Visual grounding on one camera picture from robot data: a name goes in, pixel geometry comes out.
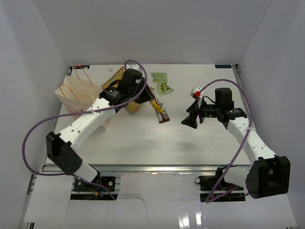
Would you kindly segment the yellow m&m's packet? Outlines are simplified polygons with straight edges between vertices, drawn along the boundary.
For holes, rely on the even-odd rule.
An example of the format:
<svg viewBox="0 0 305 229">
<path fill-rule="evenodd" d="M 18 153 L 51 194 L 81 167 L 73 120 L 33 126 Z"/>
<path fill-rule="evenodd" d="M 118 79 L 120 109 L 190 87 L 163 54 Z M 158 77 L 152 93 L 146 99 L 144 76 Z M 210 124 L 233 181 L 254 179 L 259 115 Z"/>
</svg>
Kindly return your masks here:
<svg viewBox="0 0 305 229">
<path fill-rule="evenodd" d="M 156 112 L 163 113 L 162 103 L 157 98 L 150 100 L 150 104 Z"/>
</svg>

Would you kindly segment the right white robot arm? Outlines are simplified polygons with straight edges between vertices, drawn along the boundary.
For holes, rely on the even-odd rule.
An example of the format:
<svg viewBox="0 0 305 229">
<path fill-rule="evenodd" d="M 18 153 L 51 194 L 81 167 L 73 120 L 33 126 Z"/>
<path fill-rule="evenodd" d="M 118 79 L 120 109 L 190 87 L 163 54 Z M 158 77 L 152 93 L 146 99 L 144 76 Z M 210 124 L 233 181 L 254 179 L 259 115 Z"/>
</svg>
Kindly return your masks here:
<svg viewBox="0 0 305 229">
<path fill-rule="evenodd" d="M 251 164 L 250 170 L 233 165 L 219 167 L 212 189 L 227 190 L 231 185 L 245 188 L 254 199 L 286 194 L 289 190 L 290 161 L 278 156 L 249 127 L 249 119 L 241 108 L 235 108 L 230 88 L 217 88 L 215 101 L 207 104 L 203 90 L 194 88 L 194 103 L 186 110 L 189 114 L 183 125 L 196 129 L 205 118 L 216 118 L 235 137 Z"/>
</svg>

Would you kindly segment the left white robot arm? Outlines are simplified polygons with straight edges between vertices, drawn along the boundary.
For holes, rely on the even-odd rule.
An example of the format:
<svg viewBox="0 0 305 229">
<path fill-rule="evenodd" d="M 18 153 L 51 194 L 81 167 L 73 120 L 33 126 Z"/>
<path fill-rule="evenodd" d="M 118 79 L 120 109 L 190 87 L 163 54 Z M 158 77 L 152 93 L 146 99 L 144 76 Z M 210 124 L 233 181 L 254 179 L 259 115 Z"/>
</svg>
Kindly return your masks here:
<svg viewBox="0 0 305 229">
<path fill-rule="evenodd" d="M 124 71 L 120 80 L 112 82 L 96 98 L 85 114 L 68 127 L 46 136 L 48 158 L 68 176 L 84 180 L 89 190 L 100 187 L 98 171 L 77 154 L 83 142 L 104 122 L 130 102 L 138 104 L 155 98 L 142 73 L 136 69 Z"/>
</svg>

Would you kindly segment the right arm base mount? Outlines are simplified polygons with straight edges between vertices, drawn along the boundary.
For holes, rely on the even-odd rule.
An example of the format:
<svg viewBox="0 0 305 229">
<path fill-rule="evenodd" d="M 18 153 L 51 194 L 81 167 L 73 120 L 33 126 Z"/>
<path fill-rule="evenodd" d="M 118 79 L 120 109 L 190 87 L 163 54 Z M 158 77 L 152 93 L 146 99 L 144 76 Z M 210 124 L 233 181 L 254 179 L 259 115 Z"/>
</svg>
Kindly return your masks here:
<svg viewBox="0 0 305 229">
<path fill-rule="evenodd" d="M 195 178 L 194 183 L 199 187 L 200 200 L 202 203 L 205 202 L 212 188 L 216 184 L 218 178 L 222 175 L 225 167 L 219 167 L 212 175 L 201 175 Z M 246 194 L 242 187 L 236 188 L 237 186 L 231 183 L 227 183 L 224 180 L 217 186 L 216 190 L 211 195 L 211 200 L 215 199 L 219 195 L 233 189 L 233 191 L 214 202 L 241 202 L 246 201 Z"/>
</svg>

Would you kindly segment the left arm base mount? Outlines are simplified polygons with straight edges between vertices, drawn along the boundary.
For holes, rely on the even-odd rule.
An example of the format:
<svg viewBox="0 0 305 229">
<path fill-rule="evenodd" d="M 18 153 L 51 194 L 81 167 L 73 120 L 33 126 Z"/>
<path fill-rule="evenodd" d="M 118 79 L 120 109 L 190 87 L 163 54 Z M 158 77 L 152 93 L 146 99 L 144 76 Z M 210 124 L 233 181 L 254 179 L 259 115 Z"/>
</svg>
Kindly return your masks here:
<svg viewBox="0 0 305 229">
<path fill-rule="evenodd" d="M 100 177 L 94 181 L 94 184 L 89 184 L 75 179 L 72 190 L 77 193 L 93 192 L 96 196 L 108 195 L 108 192 L 115 191 L 116 177 Z"/>
</svg>

